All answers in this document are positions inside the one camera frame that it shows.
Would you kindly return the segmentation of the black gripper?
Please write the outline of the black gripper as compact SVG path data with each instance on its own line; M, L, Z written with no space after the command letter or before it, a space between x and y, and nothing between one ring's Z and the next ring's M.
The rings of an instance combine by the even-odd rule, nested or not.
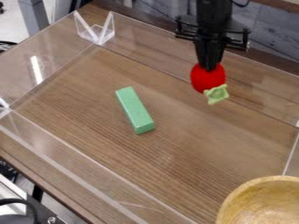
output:
M234 5L242 4L234 0L197 0L195 15L175 19L175 36L194 41L198 61L206 71L217 68L228 46L244 51L249 49L252 30L233 17Z

